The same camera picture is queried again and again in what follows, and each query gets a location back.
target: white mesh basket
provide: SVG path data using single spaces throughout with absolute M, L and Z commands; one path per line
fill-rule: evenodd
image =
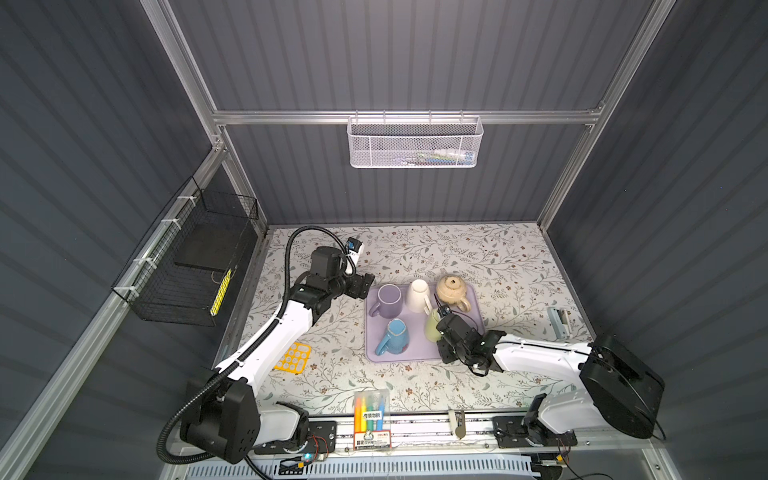
M 471 168 L 477 165 L 482 132 L 480 117 L 350 117 L 349 163 L 354 168 Z

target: blue mug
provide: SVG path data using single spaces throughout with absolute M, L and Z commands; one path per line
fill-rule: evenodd
M 394 355 L 399 355 L 405 352 L 409 342 L 408 327 L 401 319 L 394 319 L 386 326 L 384 338 L 382 338 L 379 346 L 376 347 L 376 355 L 381 355 L 387 351 Z

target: blue mug handle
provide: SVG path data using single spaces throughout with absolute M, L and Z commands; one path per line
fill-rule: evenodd
M 381 355 L 387 350 L 386 344 L 389 342 L 391 338 L 392 338 L 392 334 L 389 333 L 389 331 L 384 333 L 384 338 L 382 338 L 382 341 L 379 342 L 379 346 L 376 347 L 376 355 Z

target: table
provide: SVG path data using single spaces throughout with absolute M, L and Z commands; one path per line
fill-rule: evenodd
M 274 313 L 283 295 L 283 256 L 295 229 L 276 229 L 266 255 L 241 344 Z M 535 339 L 554 339 L 546 308 L 565 306 L 576 339 L 591 340 L 574 300 L 535 223 L 418 225 L 331 228 L 339 238 L 365 243 L 358 271 L 376 275 L 375 284 L 435 282 L 457 273 L 475 287 L 483 321 Z M 306 231 L 293 243 L 291 280 L 307 270 L 310 254 L 333 241 Z M 466 366 L 439 360 L 371 363 L 363 345 L 363 301 L 336 299 L 299 342 L 312 346 L 309 365 L 295 375 L 273 370 L 262 385 L 260 402 L 280 400 L 311 414 L 353 410 L 356 391 L 387 389 L 393 412 L 527 407 L 539 393 L 571 388 L 558 379 L 529 372 L 491 372 L 473 376 Z

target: purple tray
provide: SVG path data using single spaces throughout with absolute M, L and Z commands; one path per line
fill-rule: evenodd
M 437 283 L 429 284 L 430 294 L 435 293 L 435 286 Z M 408 310 L 408 307 L 403 301 L 402 312 L 397 316 L 408 327 L 408 334 L 411 337 L 410 344 L 405 352 L 399 355 L 394 355 L 390 352 L 384 352 L 382 355 L 376 355 L 376 347 L 379 346 L 384 337 L 384 330 L 390 319 L 386 319 L 382 316 L 370 316 L 368 312 L 376 302 L 376 294 L 379 292 L 379 288 L 383 285 L 372 286 L 366 297 L 366 356 L 368 360 L 374 363 L 388 363 L 388 362 L 410 362 L 412 360 L 439 360 L 440 353 L 437 351 L 437 344 L 430 342 L 424 335 L 424 323 L 427 321 L 426 313 L 414 313 Z M 402 292 L 403 300 L 408 293 L 409 285 L 398 285 Z M 478 306 L 478 299 L 475 295 L 475 288 L 472 285 L 467 284 L 467 299 L 469 304 L 472 305 L 472 309 L 469 310 L 469 315 L 477 325 L 473 325 L 475 328 L 479 326 L 479 332 L 482 335 L 485 333 L 485 327 L 482 323 L 482 315 L 480 314 L 480 307 Z M 431 298 L 432 306 L 435 305 L 435 299 Z M 458 311 L 457 306 L 451 306 L 455 311 Z

